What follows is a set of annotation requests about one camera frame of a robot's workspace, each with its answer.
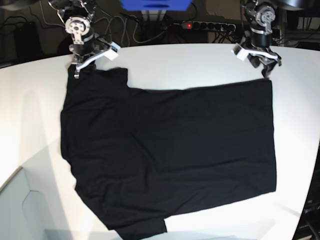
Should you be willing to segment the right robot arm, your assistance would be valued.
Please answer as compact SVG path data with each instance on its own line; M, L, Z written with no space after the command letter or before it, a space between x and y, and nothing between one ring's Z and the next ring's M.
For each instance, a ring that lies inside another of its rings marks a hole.
M50 0L49 5L57 10L66 33L71 36L71 64L74 65L74 77L79 78L81 70L95 69L95 61L101 57L114 60L117 49L102 41L95 34L94 17L97 9L95 0Z

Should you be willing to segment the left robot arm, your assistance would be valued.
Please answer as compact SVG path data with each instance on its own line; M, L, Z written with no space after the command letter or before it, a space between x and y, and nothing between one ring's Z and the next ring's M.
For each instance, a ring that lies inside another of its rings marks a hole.
M262 0L248 0L243 7L248 30L240 42L239 54L242 60L248 59L254 68L262 65L261 73L267 78L276 65L282 65L282 58L271 50L275 7Z

